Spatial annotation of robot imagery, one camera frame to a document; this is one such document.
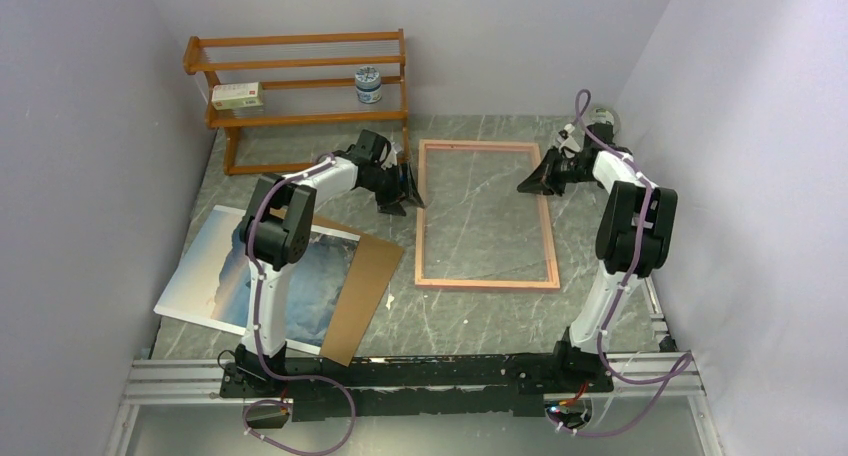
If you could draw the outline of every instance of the floor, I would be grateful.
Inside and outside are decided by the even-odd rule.
[[[562,118],[534,116],[411,116],[413,156],[420,139],[499,140],[536,142],[544,152],[563,124]],[[368,128],[400,141],[399,123],[258,128],[246,132],[237,162],[256,164],[294,162],[346,149],[359,131]],[[225,176],[222,172],[224,141],[216,137],[205,179],[198,193],[185,249],[191,244],[215,205],[244,209],[255,185],[255,176]],[[526,205],[501,204],[497,198],[517,197],[515,178],[522,178],[529,163],[518,165],[498,157],[445,155],[428,164],[431,218],[438,211],[443,221],[428,226],[434,233],[428,244],[428,271],[448,277],[535,278],[541,261],[541,240],[528,221],[538,218]],[[577,317],[597,270],[594,239],[606,195],[593,184],[571,185],[562,197],[549,197],[549,211],[558,258],[561,289],[554,292],[448,291],[416,288],[415,216],[378,214],[373,195],[356,190],[331,199],[317,213],[405,248],[405,254],[378,306],[360,346],[360,356],[418,354],[483,354],[547,352]],[[436,233],[437,228],[443,234]],[[481,252],[480,248],[490,249]],[[390,308],[386,305],[391,295]],[[238,336],[190,323],[162,318],[153,351],[155,359],[212,358],[233,349]],[[656,351],[648,306],[641,290],[623,309],[611,333],[610,349]]]

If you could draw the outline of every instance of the brown cardboard sheet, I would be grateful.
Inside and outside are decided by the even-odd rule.
[[[283,211],[272,213],[284,215]],[[347,366],[395,274],[403,248],[318,215],[313,217],[312,224],[359,235],[359,245],[320,352],[321,356]]]

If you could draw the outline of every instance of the wooden rack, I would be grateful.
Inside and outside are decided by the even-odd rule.
[[[210,48],[251,48],[257,46],[274,45],[312,45],[321,44],[321,48],[332,46],[332,43],[346,43],[345,48],[356,47],[357,44],[367,45],[374,41],[397,41],[396,54],[369,54],[363,56],[342,57],[294,57],[289,59],[252,59],[238,61],[212,61],[208,54]],[[353,112],[329,112],[321,114],[296,114],[285,116],[266,115],[236,115],[231,110],[216,110],[211,103],[212,88],[221,84],[218,71],[241,71],[257,69],[279,69],[279,68],[307,68],[318,66],[361,66],[361,65],[387,65],[397,64],[398,74],[383,76],[383,84],[400,85],[400,107],[397,110],[362,110]],[[296,124],[320,124],[320,123],[342,123],[357,121],[401,121],[403,124],[403,152],[404,158],[408,158],[409,152],[409,128],[407,118],[409,109],[406,99],[406,48],[404,46],[403,29],[395,32],[380,33],[340,33],[340,34],[313,34],[298,36],[264,36],[247,38],[215,38],[200,39],[192,36],[188,41],[185,55],[183,56],[183,68],[186,73],[193,75],[203,72],[209,86],[210,103],[206,107],[205,121],[210,129],[223,128],[227,134],[227,148],[224,153],[224,173],[232,174],[255,174],[255,173],[286,173],[301,171],[312,165],[311,162],[288,163],[288,164],[266,164],[253,166],[236,166],[236,153],[241,140],[241,129],[255,126],[296,125]],[[288,81],[261,81],[265,91],[286,89],[313,89],[313,88],[338,88],[350,87],[351,98],[356,98],[353,91],[353,78],[335,79],[305,79]]]

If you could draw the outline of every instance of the wooden frame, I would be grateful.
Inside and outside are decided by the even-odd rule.
[[[283,44],[317,44],[317,43],[363,43],[369,41],[394,41],[398,42],[398,54],[364,56],[364,57],[341,57],[341,58],[307,58],[307,59],[279,59],[258,61],[235,61],[235,62],[210,62],[206,56],[205,48],[232,48],[250,46],[268,46]],[[339,33],[339,34],[308,34],[294,36],[262,36],[249,38],[212,38],[200,39],[197,36],[189,38],[183,55],[183,69],[193,75],[203,72],[209,86],[209,99],[211,99],[212,88],[221,84],[217,71],[236,71],[251,69],[276,69],[276,68],[306,68],[316,66],[358,66],[365,64],[397,64],[399,73],[397,76],[383,77],[383,84],[399,84],[401,104],[397,111],[363,111],[349,113],[325,113],[309,115],[289,116],[258,116],[249,118],[236,118],[232,111],[218,111],[211,101],[206,107],[205,121],[210,129],[223,128],[227,134],[227,148],[224,152],[224,173],[232,174],[256,174],[256,173],[285,173],[301,171],[312,165],[312,162],[289,164],[266,164],[255,166],[236,166],[235,159],[238,145],[241,141],[241,129],[255,126],[276,126],[294,124],[321,124],[342,123],[356,121],[400,121],[403,125],[403,152],[404,159],[409,157],[409,107],[406,98],[406,45],[404,44],[403,29],[393,32],[379,33]],[[265,91],[285,89],[306,88],[336,88],[353,86],[353,78],[340,79],[310,79],[295,81],[261,81]]]
[[[496,141],[448,141],[422,139],[418,149],[418,188],[427,197],[427,151],[511,151],[530,155],[530,162],[536,167],[541,162],[539,145],[536,143],[512,143]],[[545,251],[545,263],[548,279],[545,281],[512,281],[512,280],[478,280],[478,279],[431,279],[424,277],[424,231],[426,214],[424,209],[418,210],[415,234],[415,286],[442,289],[559,289],[559,268],[557,267],[554,236],[551,228],[551,215],[548,201],[544,196],[537,195],[536,203],[539,208],[539,219],[542,227],[542,243]]]

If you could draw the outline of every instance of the blue and white container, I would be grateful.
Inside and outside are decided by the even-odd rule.
[[[371,104],[376,103],[382,98],[380,87],[383,85],[380,79],[380,72],[374,66],[362,66],[354,75],[356,85],[356,95],[359,101]]]

